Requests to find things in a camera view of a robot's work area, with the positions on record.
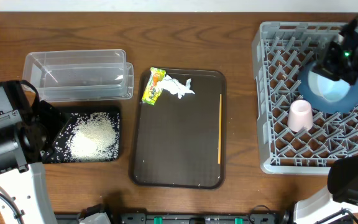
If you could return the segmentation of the light blue small bowl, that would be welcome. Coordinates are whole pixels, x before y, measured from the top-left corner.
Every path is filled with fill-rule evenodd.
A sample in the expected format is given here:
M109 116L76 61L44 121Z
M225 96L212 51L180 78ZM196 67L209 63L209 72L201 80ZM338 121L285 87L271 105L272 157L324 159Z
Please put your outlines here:
M329 102L343 99L349 92L351 86L343 80L332 81L315 72L309 72L308 85L310 90Z

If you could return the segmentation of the dark blue bowl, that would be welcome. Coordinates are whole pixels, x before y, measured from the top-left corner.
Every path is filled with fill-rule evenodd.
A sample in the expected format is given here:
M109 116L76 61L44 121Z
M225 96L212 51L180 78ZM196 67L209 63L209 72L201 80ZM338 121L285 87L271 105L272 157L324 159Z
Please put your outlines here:
M355 85L351 85L351 88L347 95L336 102L329 102L323 97L315 95L309 88L308 85L308 74L312 72L312 68L316 62L309 63L299 74L298 80L301 81L298 86L298 91L303 99L311 104L313 109L322 111L323 113L349 113L358 104L358 81Z

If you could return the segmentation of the pink plastic cup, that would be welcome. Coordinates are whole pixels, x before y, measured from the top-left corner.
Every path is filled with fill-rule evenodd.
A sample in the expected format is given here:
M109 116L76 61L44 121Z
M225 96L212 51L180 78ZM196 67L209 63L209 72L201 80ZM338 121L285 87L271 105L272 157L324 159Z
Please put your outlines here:
M308 101L296 100L290 105L287 126L294 132L313 127L312 107Z

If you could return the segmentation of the wooden chopstick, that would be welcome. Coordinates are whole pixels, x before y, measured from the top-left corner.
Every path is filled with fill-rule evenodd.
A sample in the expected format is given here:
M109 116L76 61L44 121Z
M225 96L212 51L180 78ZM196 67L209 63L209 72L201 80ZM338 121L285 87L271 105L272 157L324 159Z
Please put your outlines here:
M218 164L221 164L223 97L219 95Z

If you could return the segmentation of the white tissue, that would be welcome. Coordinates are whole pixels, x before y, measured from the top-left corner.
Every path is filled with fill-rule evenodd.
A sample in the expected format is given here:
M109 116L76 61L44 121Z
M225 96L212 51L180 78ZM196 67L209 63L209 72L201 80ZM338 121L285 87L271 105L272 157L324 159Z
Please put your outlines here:
M172 95L177 95L181 99L186 94L195 94L191 89L191 79L187 79L185 84L180 83L177 79L166 75L161 81L157 82L160 89L167 90Z

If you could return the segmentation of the yellow green snack wrapper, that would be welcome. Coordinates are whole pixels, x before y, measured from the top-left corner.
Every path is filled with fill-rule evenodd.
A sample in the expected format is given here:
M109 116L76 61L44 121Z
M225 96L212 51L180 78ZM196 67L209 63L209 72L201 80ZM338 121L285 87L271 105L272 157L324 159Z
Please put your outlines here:
M162 81L166 76L166 71L160 68L151 67L150 77L142 95L142 102L154 105L158 97L161 95L162 89L157 86L157 83Z

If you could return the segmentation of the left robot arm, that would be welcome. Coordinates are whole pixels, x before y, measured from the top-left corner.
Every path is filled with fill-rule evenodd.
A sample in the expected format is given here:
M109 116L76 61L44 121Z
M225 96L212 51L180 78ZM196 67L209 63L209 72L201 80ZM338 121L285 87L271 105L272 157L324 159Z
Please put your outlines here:
M0 82L0 214L5 223L56 223L44 162L67 118L26 80Z

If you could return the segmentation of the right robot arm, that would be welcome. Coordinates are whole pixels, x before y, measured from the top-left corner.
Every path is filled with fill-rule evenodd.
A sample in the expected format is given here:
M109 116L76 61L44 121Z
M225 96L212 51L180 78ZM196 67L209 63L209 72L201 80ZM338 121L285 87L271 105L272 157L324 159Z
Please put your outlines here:
M298 75L303 99L290 106L289 127L301 131L311 121L311 110L348 112L358 100L358 19L344 25ZM332 223L358 213L358 155L339 159L329 170L328 183L284 214L282 223Z

